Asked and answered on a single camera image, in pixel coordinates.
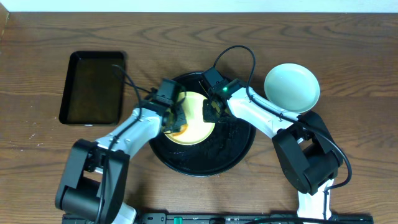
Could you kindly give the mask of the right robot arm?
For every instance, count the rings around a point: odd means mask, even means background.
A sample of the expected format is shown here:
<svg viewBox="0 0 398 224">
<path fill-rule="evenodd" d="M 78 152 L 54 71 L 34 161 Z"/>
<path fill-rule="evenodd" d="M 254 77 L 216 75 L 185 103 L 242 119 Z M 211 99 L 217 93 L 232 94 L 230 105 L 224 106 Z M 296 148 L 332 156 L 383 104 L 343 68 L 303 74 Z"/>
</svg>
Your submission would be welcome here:
<svg viewBox="0 0 398 224">
<path fill-rule="evenodd" d="M 241 119 L 271 138 L 282 172 L 298 190 L 300 218 L 331 218 L 330 190 L 343 163 L 321 117 L 282 109 L 259 96 L 247 83 L 229 81 L 215 67 L 202 73 L 207 123 Z"/>
</svg>

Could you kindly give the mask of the light blue plate with stain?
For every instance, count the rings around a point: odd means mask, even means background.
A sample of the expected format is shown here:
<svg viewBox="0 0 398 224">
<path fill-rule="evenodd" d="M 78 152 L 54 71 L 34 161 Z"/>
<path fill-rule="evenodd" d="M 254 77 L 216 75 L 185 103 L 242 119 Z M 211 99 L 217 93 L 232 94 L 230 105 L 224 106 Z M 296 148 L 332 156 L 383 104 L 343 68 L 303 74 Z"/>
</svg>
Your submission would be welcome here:
<svg viewBox="0 0 398 224">
<path fill-rule="evenodd" d="M 274 67 L 266 75 L 264 91 L 273 104 L 296 113 L 309 111 L 320 98 L 320 84 L 316 76 L 296 63 Z"/>
</svg>

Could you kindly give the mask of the yellow plate with stain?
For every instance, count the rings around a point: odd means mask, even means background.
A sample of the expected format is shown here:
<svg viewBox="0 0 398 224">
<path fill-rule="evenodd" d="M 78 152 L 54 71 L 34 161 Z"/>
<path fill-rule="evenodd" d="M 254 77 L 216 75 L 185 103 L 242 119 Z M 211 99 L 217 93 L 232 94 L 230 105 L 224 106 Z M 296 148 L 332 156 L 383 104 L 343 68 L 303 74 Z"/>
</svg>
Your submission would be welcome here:
<svg viewBox="0 0 398 224">
<path fill-rule="evenodd" d="M 203 121 L 203 100 L 206 97 L 200 93 L 188 91 L 187 95 L 179 94 L 178 100 L 185 98 L 182 103 L 182 109 L 187 121 L 187 130 L 179 136 L 172 136 L 172 133 L 166 133 L 165 136 L 171 141 L 181 145 L 194 145 L 204 141 L 214 130 L 215 123 L 206 123 Z"/>
</svg>

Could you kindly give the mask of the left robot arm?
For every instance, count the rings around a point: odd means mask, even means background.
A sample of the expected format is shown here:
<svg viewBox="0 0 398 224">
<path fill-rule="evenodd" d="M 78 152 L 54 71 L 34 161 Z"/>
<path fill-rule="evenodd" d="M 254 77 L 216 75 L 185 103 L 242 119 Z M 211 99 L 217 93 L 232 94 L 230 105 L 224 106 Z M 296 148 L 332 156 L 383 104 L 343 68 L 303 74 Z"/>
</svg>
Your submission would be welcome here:
<svg viewBox="0 0 398 224">
<path fill-rule="evenodd" d="M 186 123 L 180 83 L 164 79 L 159 89 L 139 98 L 130 117 L 95 141 L 72 146 L 55 195 L 55 207 L 71 223 L 134 223 L 136 210 L 124 202 L 130 160 L 161 132 L 179 132 Z"/>
</svg>

